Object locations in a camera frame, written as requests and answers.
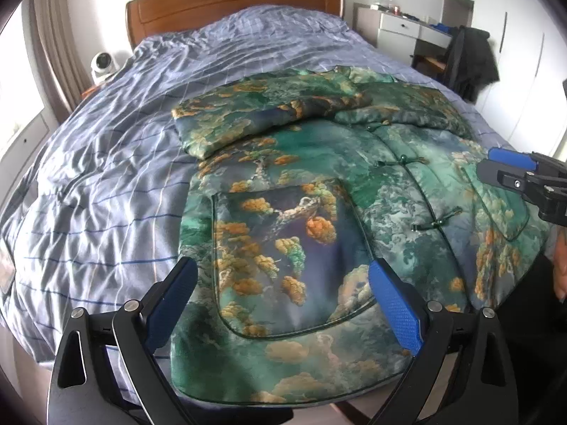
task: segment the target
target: security camera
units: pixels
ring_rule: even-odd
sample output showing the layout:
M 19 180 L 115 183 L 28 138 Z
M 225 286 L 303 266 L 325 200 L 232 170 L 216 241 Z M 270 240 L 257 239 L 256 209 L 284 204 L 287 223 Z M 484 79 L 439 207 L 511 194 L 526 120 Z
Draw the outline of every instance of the security camera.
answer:
M 118 66 L 111 54 L 99 52 L 91 61 L 91 69 L 92 79 L 98 85 L 110 75 L 116 73 Z

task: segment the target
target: blue object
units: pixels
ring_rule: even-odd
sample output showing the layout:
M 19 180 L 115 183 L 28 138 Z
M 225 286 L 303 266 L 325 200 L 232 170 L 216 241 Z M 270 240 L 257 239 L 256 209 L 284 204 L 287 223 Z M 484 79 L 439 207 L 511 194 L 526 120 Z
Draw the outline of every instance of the blue object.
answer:
M 398 342 L 416 356 L 423 345 L 419 318 L 377 261 L 370 263 L 368 281 Z
M 493 162 L 504 163 L 516 168 L 522 168 L 526 171 L 535 171 L 538 168 L 538 163 L 531 159 L 527 153 L 518 153 L 513 150 L 506 150 L 504 148 L 492 147 L 488 151 L 488 159 Z
M 146 347 L 150 353 L 164 346 L 197 285 L 197 263 L 191 258 L 165 291 L 146 321 Z
M 445 33 L 449 33 L 449 31 L 451 30 L 451 28 L 448 25 L 444 25 L 444 24 L 429 24 L 431 27 L 433 27 L 434 29 L 440 30 L 442 32 Z

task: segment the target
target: bed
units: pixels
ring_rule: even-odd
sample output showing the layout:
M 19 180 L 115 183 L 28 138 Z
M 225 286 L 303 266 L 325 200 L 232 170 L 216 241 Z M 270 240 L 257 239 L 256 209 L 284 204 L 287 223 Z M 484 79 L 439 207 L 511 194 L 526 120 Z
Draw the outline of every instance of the bed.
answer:
M 439 89 L 482 146 L 509 147 L 472 105 L 368 45 L 344 11 L 344 0 L 128 3 L 133 56 L 50 138 L 0 219 L 16 269 L 2 324 L 40 365 L 52 366 L 74 307 L 117 309 L 176 263 L 196 165 L 171 115 L 184 100 L 277 69 L 364 67 Z M 169 352 L 155 354 L 166 376 Z M 135 401 L 117 351 L 109 356 L 123 395 Z

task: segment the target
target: white desk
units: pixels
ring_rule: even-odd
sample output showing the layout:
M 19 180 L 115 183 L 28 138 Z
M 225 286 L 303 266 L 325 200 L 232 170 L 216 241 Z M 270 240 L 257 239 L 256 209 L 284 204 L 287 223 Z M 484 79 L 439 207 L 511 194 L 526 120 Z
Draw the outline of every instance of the white desk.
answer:
M 409 66 L 418 40 L 443 49 L 451 41 L 450 35 L 423 22 L 360 6 L 355 10 L 357 16 L 354 29 L 362 38 L 378 48 L 378 51 Z

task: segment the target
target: metal screw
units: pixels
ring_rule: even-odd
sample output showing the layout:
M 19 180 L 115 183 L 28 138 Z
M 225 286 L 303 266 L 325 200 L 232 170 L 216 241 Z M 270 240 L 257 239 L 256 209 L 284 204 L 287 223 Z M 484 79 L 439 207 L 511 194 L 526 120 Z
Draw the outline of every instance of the metal screw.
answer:
M 84 314 L 84 308 L 81 308 L 79 306 L 79 307 L 73 309 L 73 311 L 71 312 L 71 317 L 73 319 L 80 318 L 81 316 L 83 316 L 83 314 Z
M 483 315 L 487 318 L 494 318 L 495 313 L 492 308 L 488 308 L 487 306 L 483 308 Z
M 433 313 L 437 313 L 443 309 L 443 305 L 441 305 L 437 300 L 430 300 L 427 302 L 427 308 L 429 308 Z
M 137 310 L 139 306 L 140 306 L 140 302 L 138 302 L 137 300 L 129 300 L 124 304 L 124 309 L 127 312 L 133 312 Z

